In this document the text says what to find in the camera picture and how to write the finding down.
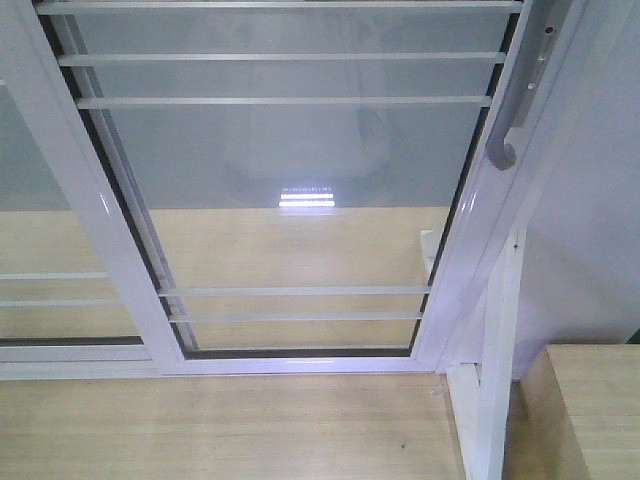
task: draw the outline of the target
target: white aluminum frame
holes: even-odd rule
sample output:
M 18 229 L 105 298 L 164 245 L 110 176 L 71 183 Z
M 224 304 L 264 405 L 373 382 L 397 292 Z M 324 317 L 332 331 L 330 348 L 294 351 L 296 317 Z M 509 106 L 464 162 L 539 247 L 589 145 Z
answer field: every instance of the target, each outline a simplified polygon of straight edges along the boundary
M 518 13 L 522 7 L 521 2 L 512 0 L 444 0 L 444 1 L 347 1 L 347 2 L 153 2 L 153 1 L 130 1 L 130 2 L 58 2 L 47 1 L 38 5 L 37 11 L 42 15 L 74 15 L 80 13 L 123 13 L 132 10 L 237 10 L 237 9 L 371 9 L 371 8 L 393 8 L 411 10 L 440 10 L 442 12 L 463 12 L 474 10 L 503 10 L 508 13 Z
M 88 8 L 105 5 L 106 8 L 113 7 L 98 2 L 88 2 Z M 137 7 L 150 8 L 150 2 L 135 4 Z M 345 7 L 354 8 L 357 2 L 347 2 Z M 398 7 L 399 2 L 390 2 L 385 6 Z M 417 2 L 404 2 L 407 7 L 417 6 Z M 520 2 L 425 2 L 422 6 L 428 7 L 478 7 L 493 4 L 491 8 L 507 8 L 511 12 L 521 10 Z M 169 3 L 162 2 L 162 7 L 167 7 Z M 198 4 L 198 6 L 219 5 L 216 3 Z M 234 4 L 234 8 L 239 8 L 243 4 Z M 286 5 L 283 2 L 276 4 L 281 8 Z M 312 3 L 304 3 L 305 8 L 310 8 Z M 326 3 L 320 2 L 318 5 L 326 7 Z M 527 20 L 527 8 L 522 9 L 522 25 Z M 64 4 L 50 3 L 43 4 L 37 8 L 42 13 L 50 13 L 47 9 L 54 9 L 53 13 L 62 13 L 65 8 L 77 8 L 81 6 L 78 2 Z M 180 6 L 188 7 L 185 2 L 180 2 Z M 504 63 L 504 72 L 499 81 L 493 105 L 490 108 L 487 128 L 490 128 L 495 120 L 497 107 L 504 97 L 505 83 L 513 67 L 514 59 L 518 51 L 518 42 L 521 39 L 522 27 L 516 29 L 513 46 L 507 55 Z M 78 218 L 89 234 L 94 248 L 102 259 L 109 277 L 114 282 L 123 304 L 129 311 L 145 347 L 153 359 L 154 370 L 162 375 L 202 375 L 202 374 L 265 374 L 265 373 L 322 373 L 322 372 L 424 372 L 433 371 L 437 363 L 432 359 L 432 344 L 446 344 L 447 337 L 433 338 L 432 329 L 436 321 L 435 316 L 425 315 L 423 327 L 419 333 L 416 345 L 409 357 L 340 357 L 340 358 L 277 358 L 277 359 L 233 359 L 233 360 L 185 360 L 180 351 L 178 342 L 174 336 L 171 324 L 162 308 L 160 300 L 151 283 L 140 254 L 136 248 L 134 240 L 129 232 L 127 224 L 117 199 L 114 196 L 107 178 L 100 166 L 99 159 L 93 149 L 88 134 L 80 119 L 73 99 L 71 98 L 64 79 L 60 73 L 55 57 L 53 56 L 49 44 L 44 37 L 37 15 L 31 3 L 27 0 L 7 0 L 0 4 L 0 76 L 6 82 L 6 88 L 13 97 L 20 113 L 28 124 L 33 137 L 44 157 L 49 164 L 56 180 L 67 196 L 70 205 L 78 215 Z M 484 141 L 486 135 L 480 139 L 478 152 L 474 160 L 475 173 L 470 176 L 462 201 L 458 206 L 457 216 L 462 220 L 454 222 L 454 227 L 450 232 L 450 242 L 452 247 L 445 249 L 445 255 L 441 262 L 443 275 L 447 279 L 447 272 L 452 270 L 451 250 L 460 243 L 460 237 L 469 234 L 469 211 L 470 201 L 477 194 L 481 175 L 478 171 L 486 175 L 499 175 L 493 171 L 493 167 L 482 161 L 484 151 Z M 505 195 L 494 198 L 493 206 L 501 204 Z M 483 223 L 487 217 L 493 218 L 494 225 L 500 218 L 497 212 L 488 209 L 489 214 L 483 218 Z M 480 229 L 474 232 L 471 238 L 479 244 L 487 244 L 489 240 L 494 241 L 493 231 Z M 478 257 L 475 263 L 478 265 L 482 260 Z M 442 286 L 445 283 L 438 281 L 440 293 L 432 294 L 432 299 L 440 302 L 439 295 L 443 294 Z M 460 297 L 466 293 L 464 289 L 457 289 L 455 294 Z M 69 365 L 73 365 L 74 360 L 84 362 L 84 360 L 74 353 L 72 348 L 66 352 L 69 362 L 57 362 L 60 367 L 61 377 L 66 371 L 75 372 Z M 96 361 L 104 369 L 99 369 L 100 375 L 106 375 L 109 365 L 112 370 L 111 376 L 121 376 L 122 361 Z M 0 378 L 14 376 L 19 372 L 19 363 L 7 362 L 0 366 Z M 54 375 L 46 367 L 48 375 Z M 86 370 L 87 377 L 91 377 L 95 372 Z

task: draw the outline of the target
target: light wood panel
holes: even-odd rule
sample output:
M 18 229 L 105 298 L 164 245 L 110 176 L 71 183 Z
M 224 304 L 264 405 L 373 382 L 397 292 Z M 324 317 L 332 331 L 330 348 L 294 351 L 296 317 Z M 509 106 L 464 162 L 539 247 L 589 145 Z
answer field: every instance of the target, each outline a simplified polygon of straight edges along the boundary
M 420 230 L 442 228 L 448 211 L 200 209 L 151 216 L 180 287 L 423 285 Z
M 118 300 L 108 279 L 0 280 L 0 300 Z
M 193 323 L 201 349 L 402 346 L 415 320 Z
M 459 480 L 437 375 L 0 383 L 3 479 Z
M 520 383 L 511 386 L 503 480 L 548 480 Z
M 104 271 L 71 211 L 0 212 L 0 273 Z M 0 300 L 116 300 L 107 279 L 2 280 Z M 1 307 L 0 338 L 138 335 L 122 306 Z
M 332 215 L 283 215 L 277 209 L 156 210 L 152 217 L 178 286 L 420 285 L 426 281 L 421 230 L 440 229 L 447 208 L 335 209 Z M 0 212 L 0 271 L 101 271 L 69 211 Z M 4 300 L 116 298 L 108 280 L 0 282 Z M 420 295 L 188 298 L 192 314 L 419 310 Z M 287 326 L 199 325 L 203 345 L 300 346 L 406 344 L 412 322 L 331 322 Z M 59 337 L 135 334 L 111 307 L 0 309 L 0 335 Z
M 0 212 L 2 273 L 104 271 L 71 211 Z
M 640 478 L 640 347 L 551 345 L 523 380 L 552 479 Z
M 273 297 L 188 297 L 187 311 L 208 313 L 417 312 L 422 295 L 321 295 Z
M 123 306 L 0 308 L 0 338 L 137 336 Z

